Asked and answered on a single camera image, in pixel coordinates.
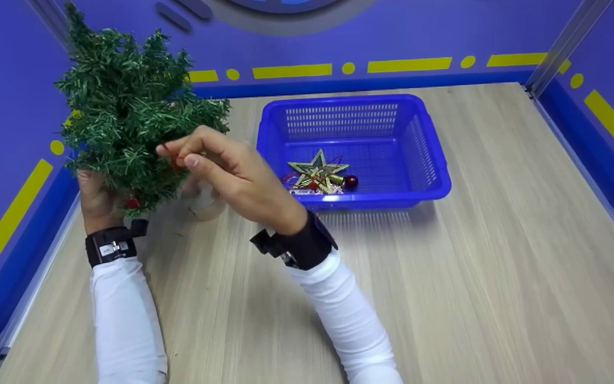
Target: red ornament on tree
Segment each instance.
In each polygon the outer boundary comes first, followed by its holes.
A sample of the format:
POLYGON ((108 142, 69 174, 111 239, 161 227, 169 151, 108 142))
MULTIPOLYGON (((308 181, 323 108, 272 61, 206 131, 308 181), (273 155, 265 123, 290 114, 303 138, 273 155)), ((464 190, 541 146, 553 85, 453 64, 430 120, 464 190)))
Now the red ornament on tree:
POLYGON ((347 175, 343 178, 343 189, 353 190, 359 185, 359 179, 355 175, 347 175))
POLYGON ((131 199, 127 200, 127 202, 125 203, 125 206, 128 207, 129 209, 138 209, 138 207, 140 207, 141 204, 139 204, 139 200, 137 200, 136 197, 132 197, 131 199))

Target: white sleeve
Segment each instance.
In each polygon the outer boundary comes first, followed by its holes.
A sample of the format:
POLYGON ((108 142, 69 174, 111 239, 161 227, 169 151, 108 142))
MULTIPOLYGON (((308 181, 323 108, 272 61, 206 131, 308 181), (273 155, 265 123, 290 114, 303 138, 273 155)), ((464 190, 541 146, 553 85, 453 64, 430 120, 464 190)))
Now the white sleeve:
POLYGON ((167 356, 156 306, 136 258, 93 268, 99 384, 164 384, 167 356))
POLYGON ((402 384, 385 328, 338 251, 310 270, 288 271, 314 304, 351 384, 402 384))

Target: person's right hand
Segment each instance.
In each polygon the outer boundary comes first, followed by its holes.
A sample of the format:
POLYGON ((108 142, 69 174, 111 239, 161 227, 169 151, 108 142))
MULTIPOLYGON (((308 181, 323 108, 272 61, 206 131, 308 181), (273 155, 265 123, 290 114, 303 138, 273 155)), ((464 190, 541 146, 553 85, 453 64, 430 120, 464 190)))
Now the person's right hand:
POLYGON ((206 180, 234 211, 248 220, 292 235, 304 228, 307 211, 293 198, 262 156, 207 126, 158 146, 160 156, 174 156, 192 177, 206 180))

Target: hand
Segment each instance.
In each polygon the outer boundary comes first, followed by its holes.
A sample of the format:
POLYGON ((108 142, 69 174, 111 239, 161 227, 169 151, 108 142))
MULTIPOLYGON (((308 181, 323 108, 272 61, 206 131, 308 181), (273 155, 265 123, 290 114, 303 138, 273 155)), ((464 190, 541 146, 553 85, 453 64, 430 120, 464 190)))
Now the hand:
POLYGON ((158 146, 160 156, 175 156, 192 177, 206 180, 242 217, 273 228, 298 233, 307 223, 307 211, 283 187, 268 164, 248 144, 200 126, 185 138, 158 146))
POLYGON ((103 186, 103 177, 99 173, 78 171, 77 181, 87 234, 124 225, 124 216, 115 204, 115 197, 103 186))

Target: wooden table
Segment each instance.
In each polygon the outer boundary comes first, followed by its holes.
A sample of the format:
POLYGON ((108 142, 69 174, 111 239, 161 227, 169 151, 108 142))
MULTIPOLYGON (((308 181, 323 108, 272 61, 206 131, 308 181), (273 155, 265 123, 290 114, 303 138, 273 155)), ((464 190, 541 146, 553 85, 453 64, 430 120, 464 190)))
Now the wooden table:
MULTIPOLYGON (((453 190, 325 222, 405 382, 614 382, 614 222, 521 87, 397 92, 426 102, 453 190)), ((233 100, 231 135, 254 142, 275 99, 233 100)), ((151 229, 141 253, 171 383, 343 380, 299 287, 248 242, 255 224, 229 210, 196 224, 170 205, 151 229)), ((83 238, 76 214, 0 382, 95 382, 83 238)))

